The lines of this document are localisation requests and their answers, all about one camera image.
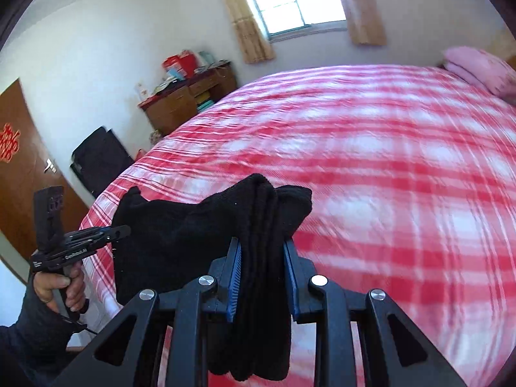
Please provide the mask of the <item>dark sleeve left forearm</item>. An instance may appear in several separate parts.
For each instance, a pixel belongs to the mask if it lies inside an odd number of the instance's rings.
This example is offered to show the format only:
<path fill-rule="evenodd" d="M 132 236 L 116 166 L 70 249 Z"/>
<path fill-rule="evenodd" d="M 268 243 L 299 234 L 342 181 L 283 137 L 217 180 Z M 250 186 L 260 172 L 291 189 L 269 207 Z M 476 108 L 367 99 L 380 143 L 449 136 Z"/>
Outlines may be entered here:
<path fill-rule="evenodd" d="M 17 321 L 1 327 L 1 385 L 49 386 L 73 360 L 74 326 L 38 298 L 30 277 Z"/>

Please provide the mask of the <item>person's left hand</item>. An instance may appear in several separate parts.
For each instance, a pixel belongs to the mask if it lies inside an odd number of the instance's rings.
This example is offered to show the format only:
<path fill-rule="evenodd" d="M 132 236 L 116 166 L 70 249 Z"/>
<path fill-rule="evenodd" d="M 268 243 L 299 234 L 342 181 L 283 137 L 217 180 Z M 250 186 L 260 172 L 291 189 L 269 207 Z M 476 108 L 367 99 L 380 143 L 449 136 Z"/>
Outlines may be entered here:
<path fill-rule="evenodd" d="M 68 276 L 57 273 L 38 272 L 33 277 L 33 287 L 36 295 L 54 313 L 59 313 L 59 307 L 53 291 L 65 290 L 65 305 L 73 312 L 79 312 L 86 303 L 85 275 L 82 263 L 72 265 Z"/>

